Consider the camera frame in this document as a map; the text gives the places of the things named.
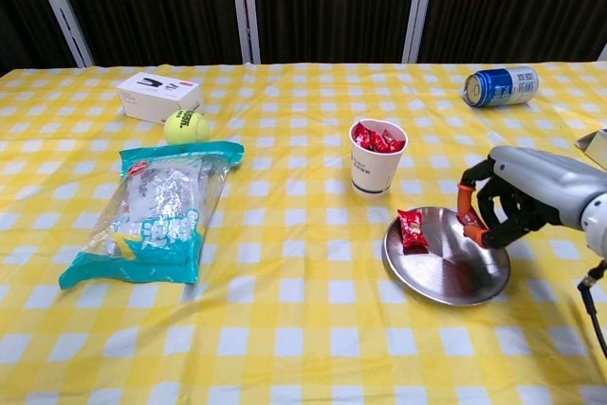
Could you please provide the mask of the robot right hand orange fingertips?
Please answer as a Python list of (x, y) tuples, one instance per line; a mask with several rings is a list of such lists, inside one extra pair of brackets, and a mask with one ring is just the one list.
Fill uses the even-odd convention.
[(582, 231), (587, 247), (606, 256), (606, 173), (571, 157), (496, 146), (463, 172), (457, 214), (464, 234), (485, 249), (549, 224)]

